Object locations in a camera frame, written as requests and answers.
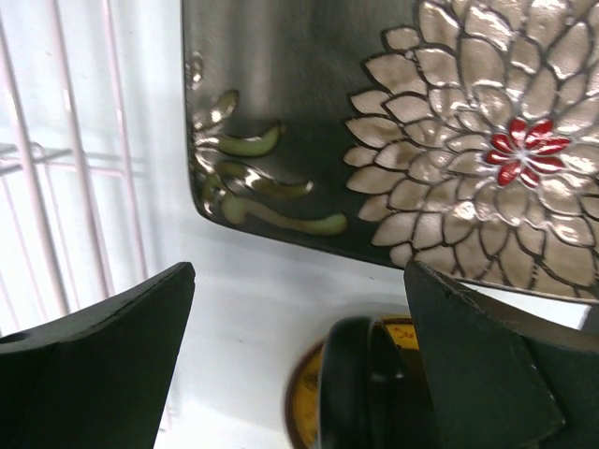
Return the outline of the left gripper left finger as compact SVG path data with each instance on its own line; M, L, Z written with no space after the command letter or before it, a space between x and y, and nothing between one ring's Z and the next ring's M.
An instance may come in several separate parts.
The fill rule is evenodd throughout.
M181 262L2 338L2 447L152 448L194 291Z

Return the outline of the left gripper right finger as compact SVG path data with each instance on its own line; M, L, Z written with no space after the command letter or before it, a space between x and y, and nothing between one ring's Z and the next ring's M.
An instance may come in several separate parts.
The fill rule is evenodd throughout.
M404 269L444 448L595 448L598 337Z

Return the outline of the white wire dish rack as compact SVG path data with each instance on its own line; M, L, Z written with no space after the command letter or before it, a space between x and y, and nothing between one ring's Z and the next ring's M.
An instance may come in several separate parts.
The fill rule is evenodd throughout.
M1 5L1 332L181 258L180 6Z

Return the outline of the black square floral plate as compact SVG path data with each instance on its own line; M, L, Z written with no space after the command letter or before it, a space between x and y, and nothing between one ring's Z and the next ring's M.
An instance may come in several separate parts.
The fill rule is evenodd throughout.
M594 1L185 1L191 197L216 224L598 299Z

